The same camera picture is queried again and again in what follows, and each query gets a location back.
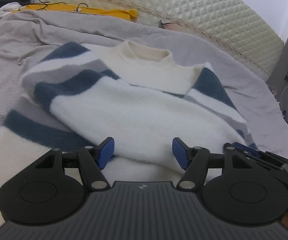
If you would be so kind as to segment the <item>yellow cloth by headboard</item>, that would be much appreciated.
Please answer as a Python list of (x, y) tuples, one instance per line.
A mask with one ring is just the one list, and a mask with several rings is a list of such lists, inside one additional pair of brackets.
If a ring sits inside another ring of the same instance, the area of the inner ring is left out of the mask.
[(87, 7), (86, 3), (79, 3), (79, 5), (66, 4), (62, 2), (58, 3), (35, 3), (25, 5), (13, 12), (19, 12), (24, 10), (33, 11), (62, 11), (62, 12), (77, 12), (81, 14), (103, 15), (120, 18), (130, 22), (136, 22), (139, 13), (136, 9), (100, 9)]

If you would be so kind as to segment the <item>cluttered items on nightstand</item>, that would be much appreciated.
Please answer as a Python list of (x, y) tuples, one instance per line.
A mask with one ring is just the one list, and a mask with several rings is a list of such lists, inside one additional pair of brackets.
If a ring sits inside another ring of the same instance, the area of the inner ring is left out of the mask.
[(275, 89), (271, 89), (271, 93), (273, 94), (275, 100), (277, 101), (279, 108), (280, 108), (280, 112), (282, 113), (282, 117), (286, 120), (287, 117), (287, 111), (283, 109), (283, 107), (281, 106), (281, 102), (278, 100), (277, 98), (277, 94), (278, 92)]

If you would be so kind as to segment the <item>white blue striped sweater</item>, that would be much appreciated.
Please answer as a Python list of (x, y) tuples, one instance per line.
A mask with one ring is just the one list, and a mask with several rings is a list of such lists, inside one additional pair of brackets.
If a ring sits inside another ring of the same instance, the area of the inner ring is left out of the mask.
[[(0, 128), (0, 187), (51, 148), (71, 152), (115, 140), (115, 180), (172, 180), (181, 138), (221, 153), (254, 146), (246, 120), (210, 63), (180, 66), (169, 50), (126, 40), (115, 47), (68, 42), (29, 69)], [(0, 214), (0, 226), (3, 223)]]

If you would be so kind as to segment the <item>cream quilted headboard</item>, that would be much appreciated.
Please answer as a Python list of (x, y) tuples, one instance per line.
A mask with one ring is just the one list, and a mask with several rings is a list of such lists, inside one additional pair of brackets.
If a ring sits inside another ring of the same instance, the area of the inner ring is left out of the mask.
[(263, 80), (276, 67), (284, 42), (242, 0), (48, 0), (101, 9), (135, 9), (138, 22), (176, 23), (226, 51)]

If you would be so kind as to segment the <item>grey bed sheet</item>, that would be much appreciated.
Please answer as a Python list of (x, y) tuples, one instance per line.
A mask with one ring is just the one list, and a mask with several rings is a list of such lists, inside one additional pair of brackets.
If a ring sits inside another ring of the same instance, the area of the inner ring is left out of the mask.
[(170, 50), (182, 66), (209, 62), (258, 148), (288, 158), (288, 124), (263, 79), (203, 38), (109, 16), (25, 10), (0, 20), (0, 126), (21, 95), (21, 75), (52, 50), (67, 42), (113, 47), (125, 40)]

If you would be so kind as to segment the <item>pink pillow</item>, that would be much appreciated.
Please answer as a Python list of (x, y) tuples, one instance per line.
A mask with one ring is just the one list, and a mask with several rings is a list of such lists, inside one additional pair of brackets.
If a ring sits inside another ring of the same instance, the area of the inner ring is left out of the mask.
[(161, 20), (161, 26), (163, 29), (168, 29), (172, 31), (180, 31), (180, 32), (185, 32), (186, 29), (179, 25), (178, 23), (175, 22), (170, 22), (167, 20)]

